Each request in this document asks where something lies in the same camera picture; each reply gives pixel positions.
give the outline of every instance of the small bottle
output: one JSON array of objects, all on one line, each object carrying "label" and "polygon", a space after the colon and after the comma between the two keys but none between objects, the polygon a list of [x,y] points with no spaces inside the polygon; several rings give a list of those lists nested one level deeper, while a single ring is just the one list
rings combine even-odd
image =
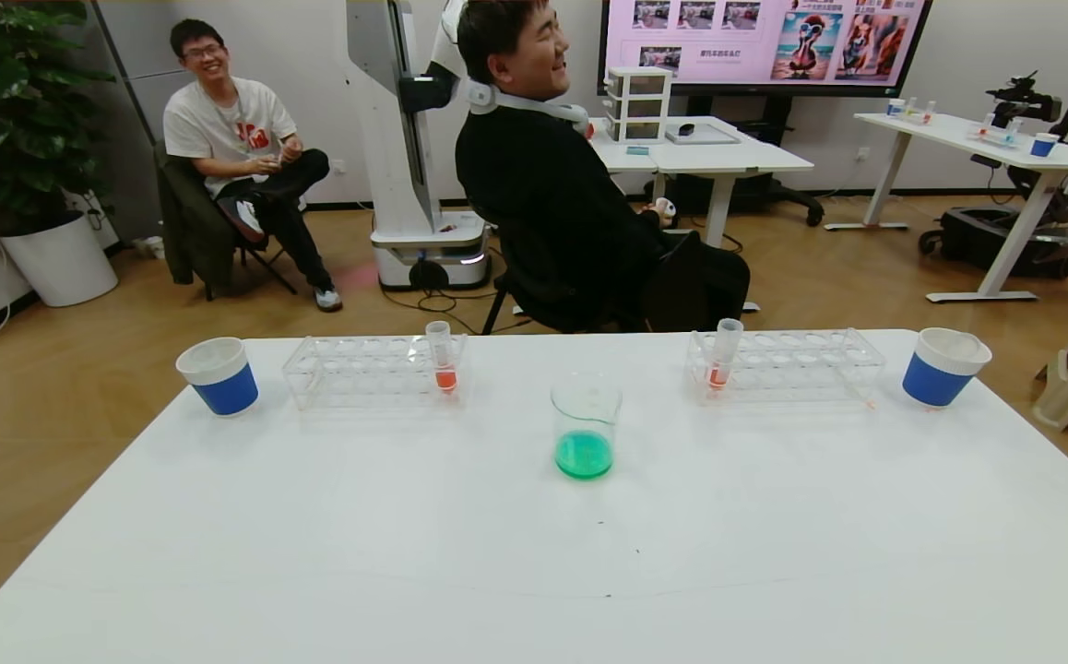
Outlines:
[{"label": "small bottle", "polygon": [[740,348],[743,336],[743,323],[734,318],[719,320],[719,329],[714,332],[714,348],[710,353],[710,366],[707,367],[707,381],[711,390],[722,390],[732,377],[732,363],[735,352]]},{"label": "small bottle", "polygon": [[445,320],[434,320],[428,323],[428,345],[431,348],[431,362],[436,365],[436,386],[441,391],[456,390],[456,366],[453,364],[453,333]]},{"label": "small bottle", "polygon": [[995,113],[985,113],[985,122],[981,123],[980,129],[977,130],[977,136],[980,136],[980,138],[984,139],[986,135],[989,135],[989,129],[992,129],[993,127],[993,118],[996,117],[998,115]]}]

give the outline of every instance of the blue cup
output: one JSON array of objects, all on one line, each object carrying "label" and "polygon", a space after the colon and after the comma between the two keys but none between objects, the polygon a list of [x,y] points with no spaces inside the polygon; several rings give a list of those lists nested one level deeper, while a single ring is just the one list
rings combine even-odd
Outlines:
[{"label": "blue cup", "polygon": [[992,359],[993,351],[976,336],[955,329],[924,329],[904,375],[904,391],[929,407],[947,407]]},{"label": "blue cup", "polygon": [[1056,133],[1036,133],[1035,143],[1031,146],[1031,155],[1036,157],[1049,157],[1054,148],[1054,143],[1058,142]]},{"label": "blue cup", "polygon": [[215,415],[238,415],[260,396],[251,364],[247,362],[247,350],[242,341],[234,336],[192,346],[180,353],[176,366]]}]

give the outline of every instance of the green liquid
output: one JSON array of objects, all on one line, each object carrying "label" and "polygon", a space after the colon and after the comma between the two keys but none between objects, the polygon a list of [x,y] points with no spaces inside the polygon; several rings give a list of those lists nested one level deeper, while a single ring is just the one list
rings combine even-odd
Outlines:
[{"label": "green liquid", "polygon": [[568,431],[559,439],[554,462],[568,476],[591,479],[612,468],[612,446],[596,431]]}]

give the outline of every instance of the display monitor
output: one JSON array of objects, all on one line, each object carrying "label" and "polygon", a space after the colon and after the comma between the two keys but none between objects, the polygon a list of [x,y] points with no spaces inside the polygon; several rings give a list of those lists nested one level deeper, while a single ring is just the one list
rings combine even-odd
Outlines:
[{"label": "display monitor", "polygon": [[681,94],[897,97],[931,0],[604,0],[610,66],[673,72]]}]

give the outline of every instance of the black hair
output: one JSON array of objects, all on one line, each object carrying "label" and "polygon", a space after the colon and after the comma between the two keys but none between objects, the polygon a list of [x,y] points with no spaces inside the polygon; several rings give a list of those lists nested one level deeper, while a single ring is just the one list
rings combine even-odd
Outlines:
[{"label": "black hair", "polygon": [[489,56],[517,50],[525,21],[550,0],[470,0],[456,27],[464,68],[478,83],[492,83]]},{"label": "black hair", "polygon": [[226,43],[222,42],[222,35],[214,29],[214,26],[206,21],[200,21],[198,18],[186,18],[186,20],[173,26],[172,30],[169,31],[169,47],[171,47],[172,53],[180,60],[185,58],[183,51],[180,51],[180,47],[185,46],[187,42],[202,37],[214,37],[214,41],[218,42],[219,46],[226,46]]}]

